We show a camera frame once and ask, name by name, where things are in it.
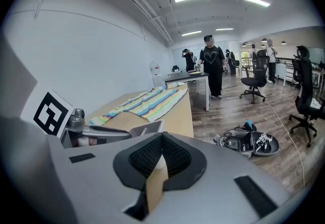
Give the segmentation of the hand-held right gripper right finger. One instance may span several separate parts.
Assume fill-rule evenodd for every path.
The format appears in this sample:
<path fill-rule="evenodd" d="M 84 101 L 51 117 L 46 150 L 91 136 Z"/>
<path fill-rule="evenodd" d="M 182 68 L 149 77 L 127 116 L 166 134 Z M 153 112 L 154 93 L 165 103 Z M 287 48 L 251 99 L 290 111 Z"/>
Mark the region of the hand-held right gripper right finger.
<path fill-rule="evenodd" d="M 199 149 L 207 168 L 189 189 L 166 191 L 148 216 L 149 224 L 281 224 L 280 208 L 290 199 L 289 192 L 244 156 L 214 144 L 175 134 L 174 137 Z M 276 209 L 261 218 L 235 179 L 250 177 L 273 201 Z"/>

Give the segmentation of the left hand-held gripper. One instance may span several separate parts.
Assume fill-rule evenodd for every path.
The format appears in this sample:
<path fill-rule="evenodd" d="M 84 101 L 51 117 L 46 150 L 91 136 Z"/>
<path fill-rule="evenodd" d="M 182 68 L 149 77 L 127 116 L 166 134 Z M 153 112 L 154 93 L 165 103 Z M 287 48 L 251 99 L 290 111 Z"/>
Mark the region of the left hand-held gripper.
<path fill-rule="evenodd" d="M 85 112 L 76 109 L 57 92 L 47 87 L 35 87 L 27 99 L 20 118 L 35 124 L 43 132 L 60 139 L 64 148 L 77 146 L 85 126 Z M 85 136 L 117 142 L 130 139 L 128 131 L 86 125 Z"/>

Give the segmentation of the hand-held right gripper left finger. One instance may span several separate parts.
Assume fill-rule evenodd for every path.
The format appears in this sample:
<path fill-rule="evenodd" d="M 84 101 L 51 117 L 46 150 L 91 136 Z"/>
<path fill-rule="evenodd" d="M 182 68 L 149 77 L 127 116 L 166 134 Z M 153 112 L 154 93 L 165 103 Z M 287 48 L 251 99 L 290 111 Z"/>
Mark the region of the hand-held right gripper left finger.
<path fill-rule="evenodd" d="M 160 207 L 149 209 L 145 179 L 125 186 L 113 167 L 115 155 L 160 134 L 81 149 L 33 124 L 0 116 L 0 163 L 19 196 L 44 223 L 163 224 Z"/>

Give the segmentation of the grey divided plastic bin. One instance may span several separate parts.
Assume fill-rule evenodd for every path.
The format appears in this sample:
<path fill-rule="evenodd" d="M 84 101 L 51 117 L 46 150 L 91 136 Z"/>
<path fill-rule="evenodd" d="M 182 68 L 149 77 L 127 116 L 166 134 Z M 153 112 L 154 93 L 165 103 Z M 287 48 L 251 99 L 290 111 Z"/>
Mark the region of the grey divided plastic bin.
<path fill-rule="evenodd" d="M 160 133 L 163 131 L 164 120 L 157 120 L 143 125 L 133 127 L 128 130 L 131 138 L 143 136 L 150 133 Z"/>

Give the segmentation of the person's left hand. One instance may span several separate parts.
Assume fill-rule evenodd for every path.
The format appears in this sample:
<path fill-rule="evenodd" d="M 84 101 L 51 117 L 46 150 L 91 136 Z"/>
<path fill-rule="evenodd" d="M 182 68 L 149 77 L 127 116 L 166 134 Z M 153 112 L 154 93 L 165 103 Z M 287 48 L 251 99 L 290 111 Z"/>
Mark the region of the person's left hand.
<path fill-rule="evenodd" d="M 77 143 L 79 147 L 84 147 L 84 146 L 94 146 L 98 145 L 98 139 L 94 137 L 79 137 L 77 138 Z"/>

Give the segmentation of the open black carry case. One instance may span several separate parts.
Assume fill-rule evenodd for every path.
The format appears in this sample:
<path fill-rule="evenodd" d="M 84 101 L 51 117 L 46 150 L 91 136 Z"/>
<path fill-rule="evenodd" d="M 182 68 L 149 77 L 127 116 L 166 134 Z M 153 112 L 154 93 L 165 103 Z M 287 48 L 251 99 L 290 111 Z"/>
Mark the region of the open black carry case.
<path fill-rule="evenodd" d="M 234 129 L 225 131 L 221 135 L 216 135 L 213 141 L 221 147 L 228 148 L 248 158 L 251 158 L 252 156 L 271 156 L 276 154 L 280 148 L 279 142 L 270 134 L 267 135 L 272 136 L 273 140 L 270 142 L 267 149 L 263 151 L 261 148 L 259 151 L 255 151 L 255 143 L 262 133 L 264 132 L 247 131 L 238 126 Z"/>

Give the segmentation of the striped pastel sweater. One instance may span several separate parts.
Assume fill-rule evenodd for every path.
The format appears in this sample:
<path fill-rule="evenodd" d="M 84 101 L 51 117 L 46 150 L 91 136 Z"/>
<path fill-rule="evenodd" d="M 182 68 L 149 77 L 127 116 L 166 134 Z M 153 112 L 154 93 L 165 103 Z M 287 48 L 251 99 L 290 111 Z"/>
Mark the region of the striped pastel sweater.
<path fill-rule="evenodd" d="M 101 116 L 91 118 L 89 124 L 102 126 L 122 112 L 129 112 L 148 122 L 154 122 L 167 114 L 187 94 L 188 88 L 179 89 L 179 86 L 184 86 L 184 83 L 176 82 L 150 89 L 128 99 Z"/>

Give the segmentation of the white spare gripper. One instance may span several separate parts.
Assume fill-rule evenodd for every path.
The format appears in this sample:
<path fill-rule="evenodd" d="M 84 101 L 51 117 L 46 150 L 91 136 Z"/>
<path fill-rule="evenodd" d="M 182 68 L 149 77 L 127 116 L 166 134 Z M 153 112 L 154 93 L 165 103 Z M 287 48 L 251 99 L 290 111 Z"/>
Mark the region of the white spare gripper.
<path fill-rule="evenodd" d="M 261 148 L 263 149 L 263 151 L 265 151 L 268 147 L 268 145 L 270 144 L 270 142 L 272 142 L 273 137 L 270 135 L 267 135 L 266 133 L 262 133 L 258 140 L 256 141 L 256 152 L 259 151 Z"/>

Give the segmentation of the dark desk with white legs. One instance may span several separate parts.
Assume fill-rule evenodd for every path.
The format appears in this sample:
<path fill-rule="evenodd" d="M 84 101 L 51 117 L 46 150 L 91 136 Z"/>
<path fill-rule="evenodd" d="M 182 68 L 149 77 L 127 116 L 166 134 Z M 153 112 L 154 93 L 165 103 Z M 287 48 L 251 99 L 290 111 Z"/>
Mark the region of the dark desk with white legs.
<path fill-rule="evenodd" d="M 205 80 L 205 94 L 206 94 L 206 104 L 204 106 L 204 109 L 206 111 L 209 111 L 210 109 L 210 89 L 209 89 L 209 80 L 208 80 L 208 74 L 202 72 L 201 75 L 191 77 L 188 72 L 179 72 L 170 75 L 166 80 L 165 83 L 173 83 L 173 82 L 190 82 L 194 80 Z"/>

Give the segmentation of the white ceiling pipes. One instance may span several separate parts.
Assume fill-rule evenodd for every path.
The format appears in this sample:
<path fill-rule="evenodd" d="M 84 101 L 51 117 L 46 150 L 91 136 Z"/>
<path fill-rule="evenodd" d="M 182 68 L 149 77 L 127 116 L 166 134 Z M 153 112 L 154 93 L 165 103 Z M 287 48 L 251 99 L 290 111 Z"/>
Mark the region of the white ceiling pipes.
<path fill-rule="evenodd" d="M 157 14 L 157 12 L 154 10 L 154 8 L 150 5 L 150 3 L 147 0 L 130 0 L 133 2 L 140 11 L 147 17 L 149 22 L 156 28 L 156 30 L 161 34 L 161 36 L 165 39 L 165 41 L 169 45 L 174 45 L 174 42 L 163 24 L 160 16 Z"/>

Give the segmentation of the black office chair with paper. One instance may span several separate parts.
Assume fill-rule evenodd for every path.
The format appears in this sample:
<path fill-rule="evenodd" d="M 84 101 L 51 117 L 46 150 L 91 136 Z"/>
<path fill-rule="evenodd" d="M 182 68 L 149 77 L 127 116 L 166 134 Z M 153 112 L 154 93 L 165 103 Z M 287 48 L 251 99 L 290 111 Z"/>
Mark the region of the black office chair with paper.
<path fill-rule="evenodd" d="M 292 61 L 294 65 L 294 79 L 300 83 L 300 92 L 295 100 L 297 112 L 303 117 L 289 115 L 289 120 L 295 119 L 299 123 L 294 125 L 289 132 L 292 134 L 297 128 L 304 128 L 308 143 L 307 147 L 311 146 L 310 131 L 314 131 L 314 137 L 317 136 L 317 129 L 313 126 L 313 121 L 317 119 L 325 120 L 325 99 L 317 100 L 313 95 L 312 83 L 312 62 L 309 59 L 309 50 L 303 46 L 297 46 L 297 57 Z"/>

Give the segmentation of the black railing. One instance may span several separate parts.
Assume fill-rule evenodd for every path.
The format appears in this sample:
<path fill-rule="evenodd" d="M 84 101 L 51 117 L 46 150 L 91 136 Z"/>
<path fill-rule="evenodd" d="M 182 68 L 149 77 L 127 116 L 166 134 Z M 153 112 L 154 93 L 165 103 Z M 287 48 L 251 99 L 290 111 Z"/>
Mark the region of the black railing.
<path fill-rule="evenodd" d="M 276 81 L 282 80 L 282 85 L 298 87 L 300 84 L 294 79 L 294 67 L 291 58 L 276 58 L 275 78 Z"/>

